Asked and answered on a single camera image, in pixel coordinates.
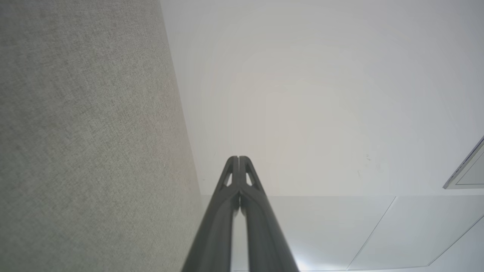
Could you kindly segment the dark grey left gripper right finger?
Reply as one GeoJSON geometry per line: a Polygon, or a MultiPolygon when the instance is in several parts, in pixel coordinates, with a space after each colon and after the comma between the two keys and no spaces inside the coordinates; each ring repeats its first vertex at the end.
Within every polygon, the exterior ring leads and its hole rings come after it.
{"type": "Polygon", "coordinates": [[[247,156],[240,156],[240,204],[247,224],[249,271],[297,272],[292,252],[247,156]]]}

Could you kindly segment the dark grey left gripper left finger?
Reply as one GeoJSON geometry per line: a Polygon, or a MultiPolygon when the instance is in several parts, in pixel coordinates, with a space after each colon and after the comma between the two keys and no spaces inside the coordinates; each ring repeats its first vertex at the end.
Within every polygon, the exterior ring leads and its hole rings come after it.
{"type": "Polygon", "coordinates": [[[230,272],[232,224],[240,208],[239,157],[228,158],[189,250],[183,272],[230,272]]]}

